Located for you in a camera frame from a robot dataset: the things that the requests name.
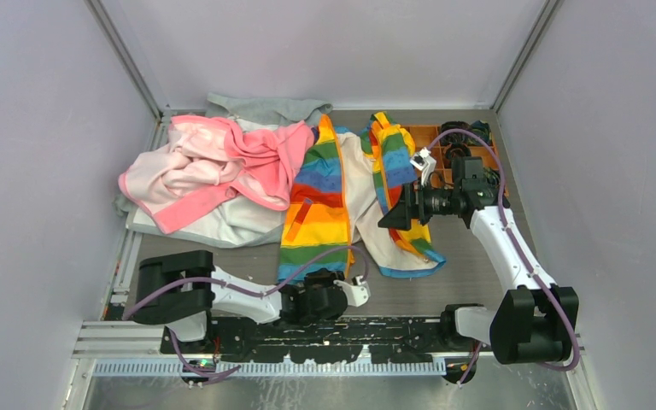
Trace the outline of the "rainbow striped zip jacket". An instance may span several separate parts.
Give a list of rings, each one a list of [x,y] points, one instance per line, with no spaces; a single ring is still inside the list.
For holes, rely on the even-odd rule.
[[[440,270],[446,259],[434,249],[427,226],[378,227],[401,187],[417,178],[409,131],[378,112],[359,134],[334,126],[327,115],[314,132],[315,145],[305,154],[290,193],[278,281],[300,281],[320,269],[349,275],[355,256],[349,247],[357,241],[385,277],[422,278]]]

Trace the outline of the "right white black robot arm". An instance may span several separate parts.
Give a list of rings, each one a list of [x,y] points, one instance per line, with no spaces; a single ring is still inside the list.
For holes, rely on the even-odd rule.
[[[450,305],[440,328],[442,344],[462,350],[473,340],[491,347],[501,364],[538,363],[558,371],[573,369],[579,359],[575,332],[579,298],[559,286],[532,254],[516,226],[504,195],[505,178],[491,184],[481,158],[452,162],[452,183],[431,186],[435,161],[426,150],[413,156],[420,180],[404,184],[396,204],[378,222],[407,231],[437,215],[455,215],[480,242],[505,294],[500,306]]]

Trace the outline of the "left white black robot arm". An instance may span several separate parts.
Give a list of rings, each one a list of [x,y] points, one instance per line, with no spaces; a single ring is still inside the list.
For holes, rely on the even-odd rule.
[[[209,324],[218,310],[258,325],[283,320],[310,325],[336,319],[349,306],[340,272],[321,269],[298,284],[262,285],[238,278],[214,264],[212,253],[197,250],[142,261],[137,300],[123,318],[140,325],[164,325],[196,353],[214,344]]]

